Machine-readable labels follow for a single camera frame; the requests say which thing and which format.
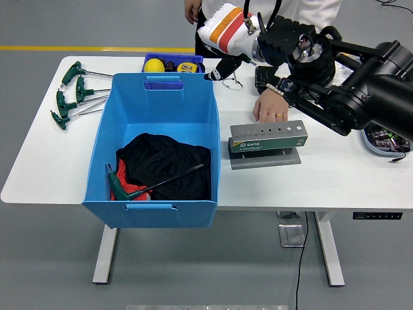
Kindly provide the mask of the person's right hand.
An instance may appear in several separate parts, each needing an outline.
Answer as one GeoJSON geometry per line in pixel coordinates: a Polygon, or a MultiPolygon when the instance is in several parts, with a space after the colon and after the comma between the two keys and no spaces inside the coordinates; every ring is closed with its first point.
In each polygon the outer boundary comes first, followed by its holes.
{"type": "Polygon", "coordinates": [[[201,9],[202,0],[184,0],[185,19],[193,25],[198,22],[198,15],[201,9]]]}

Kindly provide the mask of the person's left hand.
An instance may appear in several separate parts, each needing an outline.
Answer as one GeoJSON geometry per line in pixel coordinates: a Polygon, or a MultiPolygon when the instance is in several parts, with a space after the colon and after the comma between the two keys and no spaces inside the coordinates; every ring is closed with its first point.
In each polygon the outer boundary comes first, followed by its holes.
{"type": "Polygon", "coordinates": [[[289,105],[284,98],[268,88],[256,100],[253,115],[260,123],[287,121],[288,110],[289,105]]]}

